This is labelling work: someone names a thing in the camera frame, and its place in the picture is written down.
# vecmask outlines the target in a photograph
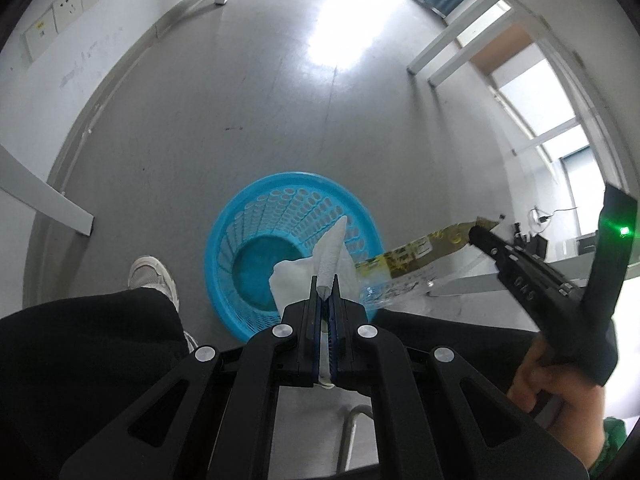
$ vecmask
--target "triangular cutout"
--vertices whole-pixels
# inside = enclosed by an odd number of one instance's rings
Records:
[[[129,427],[129,434],[153,447],[161,447],[174,421],[189,381],[181,379]]]
[[[494,404],[475,382],[462,379],[460,388],[488,447],[496,447],[520,433],[518,423]]]

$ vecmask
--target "basket bottom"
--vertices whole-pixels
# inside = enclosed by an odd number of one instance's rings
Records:
[[[302,252],[277,236],[258,236],[240,248],[233,262],[234,286],[240,297],[258,310],[277,312],[269,278],[273,266],[284,260],[299,260]]]

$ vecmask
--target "black pants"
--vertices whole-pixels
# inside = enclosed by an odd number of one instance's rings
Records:
[[[385,310],[374,324],[406,346],[453,348],[503,391],[533,336]],[[69,456],[187,354],[173,303],[149,288],[1,319],[0,476],[57,478]]]

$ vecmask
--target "floor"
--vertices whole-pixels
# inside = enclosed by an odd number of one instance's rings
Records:
[[[477,216],[512,218],[531,182],[505,163],[520,133],[478,72],[430,88],[453,46],[417,77],[405,70],[443,27],[413,0],[230,0],[182,20],[130,70],[79,153],[66,196],[95,215],[94,232],[52,227],[41,297],[122,290],[132,261],[152,254],[177,282],[185,330],[238,345],[207,297],[205,244],[239,190],[281,171],[347,187],[388,250]],[[441,314],[459,319],[458,307],[445,301]],[[341,410],[360,403],[282,392],[270,478],[333,472]],[[304,435],[293,429],[303,419]],[[354,464],[375,462],[372,428],[359,438]]]

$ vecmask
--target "green sleeve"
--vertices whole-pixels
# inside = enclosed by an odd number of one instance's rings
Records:
[[[626,440],[625,423],[612,416],[604,419],[604,446],[600,456],[589,469],[589,476],[596,478],[611,463]]]

